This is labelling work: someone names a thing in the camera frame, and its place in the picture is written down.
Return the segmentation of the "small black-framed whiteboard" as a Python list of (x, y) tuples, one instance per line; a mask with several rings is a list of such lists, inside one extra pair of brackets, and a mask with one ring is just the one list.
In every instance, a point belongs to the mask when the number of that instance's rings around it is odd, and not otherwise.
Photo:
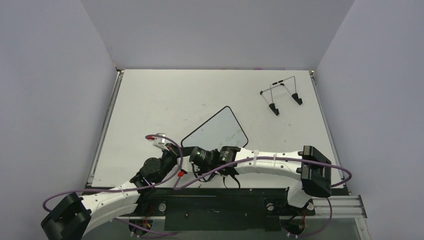
[(249, 139), (230, 106), (225, 106), (181, 140), (183, 147), (205, 150), (224, 146), (244, 148)]

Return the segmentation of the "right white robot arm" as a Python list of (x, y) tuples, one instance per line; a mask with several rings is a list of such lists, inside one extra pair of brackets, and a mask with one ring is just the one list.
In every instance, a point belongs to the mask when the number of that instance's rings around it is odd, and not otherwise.
[(292, 179), (283, 209), (294, 214), (312, 198), (331, 196), (331, 161), (317, 148), (305, 145), (300, 151), (263, 152), (238, 146), (224, 146), (221, 150), (205, 150), (196, 146), (189, 162), (201, 174), (213, 173), (235, 178), (243, 174), (267, 174)]

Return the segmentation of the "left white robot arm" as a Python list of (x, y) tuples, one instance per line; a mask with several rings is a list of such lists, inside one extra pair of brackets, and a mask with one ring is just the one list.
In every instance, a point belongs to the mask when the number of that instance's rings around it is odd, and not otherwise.
[(80, 240), (94, 228), (115, 217), (135, 213), (143, 215), (149, 209), (150, 187), (163, 182), (178, 164), (180, 151), (168, 143), (160, 158), (148, 158), (129, 181), (95, 194), (78, 196), (70, 193), (41, 221), (49, 240)]

